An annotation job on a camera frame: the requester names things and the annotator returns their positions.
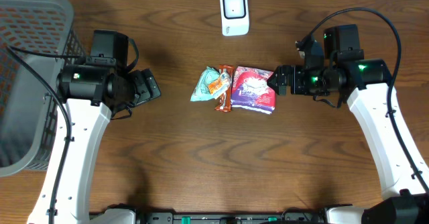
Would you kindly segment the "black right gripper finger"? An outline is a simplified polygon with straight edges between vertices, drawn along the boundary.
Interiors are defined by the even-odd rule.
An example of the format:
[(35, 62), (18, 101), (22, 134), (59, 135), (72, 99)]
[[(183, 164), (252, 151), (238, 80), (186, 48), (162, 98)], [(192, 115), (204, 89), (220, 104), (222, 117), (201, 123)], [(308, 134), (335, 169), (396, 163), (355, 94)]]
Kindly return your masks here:
[(268, 82), (279, 82), (282, 75), (282, 66), (278, 66), (273, 74), (268, 78)]
[(286, 95), (287, 82), (273, 79), (267, 81), (267, 85), (273, 89), (277, 95)]

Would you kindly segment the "white barcode scanner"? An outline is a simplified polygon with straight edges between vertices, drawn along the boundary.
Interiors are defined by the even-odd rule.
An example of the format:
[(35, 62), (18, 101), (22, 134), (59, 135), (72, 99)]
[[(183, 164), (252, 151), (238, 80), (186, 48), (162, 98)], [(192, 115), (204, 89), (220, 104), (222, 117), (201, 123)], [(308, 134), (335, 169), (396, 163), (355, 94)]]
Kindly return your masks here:
[(224, 36), (243, 36), (249, 32), (248, 0), (220, 0)]

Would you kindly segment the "brown orange candy bar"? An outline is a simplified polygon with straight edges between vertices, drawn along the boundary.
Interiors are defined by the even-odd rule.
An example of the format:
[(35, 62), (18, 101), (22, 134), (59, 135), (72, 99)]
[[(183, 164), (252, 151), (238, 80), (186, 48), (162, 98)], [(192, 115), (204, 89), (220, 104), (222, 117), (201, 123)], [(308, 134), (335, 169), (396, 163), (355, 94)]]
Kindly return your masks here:
[(230, 85), (228, 89), (219, 97), (219, 104), (215, 107), (217, 111), (230, 112), (231, 111), (231, 88), (233, 86), (233, 73), (234, 67), (222, 64), (219, 67), (219, 72), (222, 74), (226, 72), (230, 77)]

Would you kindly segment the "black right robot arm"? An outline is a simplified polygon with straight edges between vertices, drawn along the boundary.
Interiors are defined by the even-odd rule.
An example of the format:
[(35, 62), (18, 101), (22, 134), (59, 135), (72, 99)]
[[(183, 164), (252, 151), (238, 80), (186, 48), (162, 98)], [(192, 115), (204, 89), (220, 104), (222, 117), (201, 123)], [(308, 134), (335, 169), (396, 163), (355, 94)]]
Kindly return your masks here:
[(356, 25), (324, 31), (298, 42), (302, 66), (283, 65), (268, 78), (276, 94), (311, 96), (326, 102), (339, 93), (335, 107), (346, 103), (368, 143), (379, 175), (382, 201), (370, 208), (337, 205), (325, 208), (325, 223), (427, 223), (428, 166), (418, 151), (398, 105), (392, 76), (382, 59), (365, 59)]

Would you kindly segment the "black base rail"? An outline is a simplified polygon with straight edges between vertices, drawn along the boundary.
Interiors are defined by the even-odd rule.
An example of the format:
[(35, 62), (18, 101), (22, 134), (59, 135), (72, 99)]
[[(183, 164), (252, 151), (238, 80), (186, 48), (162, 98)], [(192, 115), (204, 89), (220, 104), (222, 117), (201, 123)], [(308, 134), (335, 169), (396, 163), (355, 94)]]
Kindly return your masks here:
[(327, 223), (319, 213), (303, 213), (297, 210), (283, 213), (141, 213), (133, 223), (137, 224), (281, 224)]

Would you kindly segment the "orange white small packet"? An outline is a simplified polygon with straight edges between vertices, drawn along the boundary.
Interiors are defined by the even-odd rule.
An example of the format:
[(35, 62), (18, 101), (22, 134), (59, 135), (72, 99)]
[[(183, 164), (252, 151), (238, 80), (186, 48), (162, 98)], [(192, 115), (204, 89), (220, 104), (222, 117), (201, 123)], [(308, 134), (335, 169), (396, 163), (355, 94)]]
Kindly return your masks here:
[(230, 74), (228, 72), (223, 72), (219, 75), (219, 77), (216, 80), (214, 80), (208, 85), (208, 90), (210, 95), (214, 99), (217, 99), (227, 91), (230, 85), (231, 85)]

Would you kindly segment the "red purple snack packet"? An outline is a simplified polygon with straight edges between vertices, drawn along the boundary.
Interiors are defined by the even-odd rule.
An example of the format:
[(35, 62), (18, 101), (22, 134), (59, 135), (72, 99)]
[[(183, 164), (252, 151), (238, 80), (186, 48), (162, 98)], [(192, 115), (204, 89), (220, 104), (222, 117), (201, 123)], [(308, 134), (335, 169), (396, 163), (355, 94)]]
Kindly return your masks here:
[(238, 66), (233, 75), (232, 107), (272, 114), (276, 93), (267, 85), (272, 74), (268, 70)]

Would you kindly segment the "green wipes packet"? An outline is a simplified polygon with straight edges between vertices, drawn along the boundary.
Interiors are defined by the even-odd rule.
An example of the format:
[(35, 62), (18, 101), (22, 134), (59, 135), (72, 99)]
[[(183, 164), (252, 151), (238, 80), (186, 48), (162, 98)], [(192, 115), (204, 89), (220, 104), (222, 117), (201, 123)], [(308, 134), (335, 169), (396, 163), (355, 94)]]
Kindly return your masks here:
[(220, 76), (219, 72), (209, 66), (202, 72), (198, 83), (191, 95), (190, 101), (208, 101), (213, 99), (213, 96), (210, 94), (208, 86), (210, 83), (214, 82)]

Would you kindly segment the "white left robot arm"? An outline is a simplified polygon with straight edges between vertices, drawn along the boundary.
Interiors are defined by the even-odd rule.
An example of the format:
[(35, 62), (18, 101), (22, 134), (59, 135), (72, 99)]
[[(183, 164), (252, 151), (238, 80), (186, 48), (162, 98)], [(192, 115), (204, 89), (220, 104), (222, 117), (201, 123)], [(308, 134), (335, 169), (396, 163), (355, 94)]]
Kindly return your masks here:
[(128, 62), (135, 42), (125, 34), (96, 30), (90, 54), (66, 65), (54, 95), (59, 112), (44, 185), (28, 223), (136, 223), (137, 211), (115, 205), (91, 217), (89, 196), (103, 134), (115, 114), (161, 95), (150, 70)]

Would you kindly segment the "dark grey plastic basket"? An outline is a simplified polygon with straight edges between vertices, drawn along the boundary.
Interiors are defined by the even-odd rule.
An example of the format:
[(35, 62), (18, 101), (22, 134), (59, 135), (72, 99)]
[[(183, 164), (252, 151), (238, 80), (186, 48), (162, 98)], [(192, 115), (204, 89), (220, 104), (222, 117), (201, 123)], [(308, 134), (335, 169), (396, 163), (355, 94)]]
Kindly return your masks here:
[(46, 170), (56, 135), (56, 103), (8, 51), (52, 88), (65, 64), (85, 49), (68, 0), (1, 0), (1, 175)]

